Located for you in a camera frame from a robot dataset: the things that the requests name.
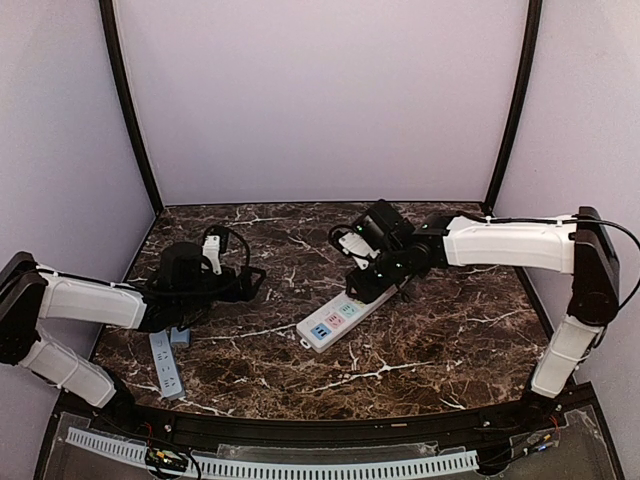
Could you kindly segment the blue plug adapter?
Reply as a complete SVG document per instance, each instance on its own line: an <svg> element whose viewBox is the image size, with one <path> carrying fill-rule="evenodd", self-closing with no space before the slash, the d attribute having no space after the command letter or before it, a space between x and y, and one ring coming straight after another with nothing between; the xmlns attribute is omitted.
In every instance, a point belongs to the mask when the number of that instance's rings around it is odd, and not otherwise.
<svg viewBox="0 0 640 480"><path fill-rule="evenodd" d="M173 327L170 330L169 340L172 347L187 348L191 345L191 329Z"/></svg>

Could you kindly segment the blue power strip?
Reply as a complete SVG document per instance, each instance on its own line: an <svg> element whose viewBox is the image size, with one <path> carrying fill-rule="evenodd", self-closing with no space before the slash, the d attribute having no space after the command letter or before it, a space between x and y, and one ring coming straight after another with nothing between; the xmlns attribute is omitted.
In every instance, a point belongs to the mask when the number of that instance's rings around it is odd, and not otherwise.
<svg viewBox="0 0 640 480"><path fill-rule="evenodd" d="M152 357L163 398L173 401L185 396L185 389L166 331L149 335Z"/></svg>

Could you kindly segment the white multicolour power strip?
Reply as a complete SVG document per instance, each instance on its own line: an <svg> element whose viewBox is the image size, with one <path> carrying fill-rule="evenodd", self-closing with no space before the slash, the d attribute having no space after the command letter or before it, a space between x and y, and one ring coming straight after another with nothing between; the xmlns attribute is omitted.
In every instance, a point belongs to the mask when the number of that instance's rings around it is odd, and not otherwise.
<svg viewBox="0 0 640 480"><path fill-rule="evenodd" d="M346 293L340 293L296 325L300 344L316 353L325 352L396 292L397 288L392 286L368 304L352 299Z"/></svg>

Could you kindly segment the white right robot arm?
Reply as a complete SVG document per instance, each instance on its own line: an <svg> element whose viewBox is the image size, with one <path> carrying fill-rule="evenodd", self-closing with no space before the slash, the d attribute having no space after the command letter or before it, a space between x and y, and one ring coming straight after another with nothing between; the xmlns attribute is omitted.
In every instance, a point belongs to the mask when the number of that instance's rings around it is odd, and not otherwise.
<svg viewBox="0 0 640 480"><path fill-rule="evenodd" d="M592 207L533 219L435 213L416 226L379 200L352 223L333 227L328 237L356 261L347 293L364 303L391 286L448 267L500 265L572 276L566 314L529 381L540 397L554 398L563 390L621 307L619 260Z"/></svg>

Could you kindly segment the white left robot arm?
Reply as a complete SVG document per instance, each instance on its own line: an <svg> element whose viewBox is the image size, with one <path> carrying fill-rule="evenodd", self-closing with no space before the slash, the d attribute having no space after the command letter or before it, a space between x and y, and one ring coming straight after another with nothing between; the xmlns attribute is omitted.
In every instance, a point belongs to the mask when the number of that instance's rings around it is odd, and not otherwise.
<svg viewBox="0 0 640 480"><path fill-rule="evenodd" d="M18 365L99 410L133 404L118 376L79 356L38 327L61 318L108 324L143 333L183 328L185 316L214 302L248 302L265 270L220 262L223 247L179 242L165 248L142 287L52 270L28 252L16 253L1 271L1 361Z"/></svg>

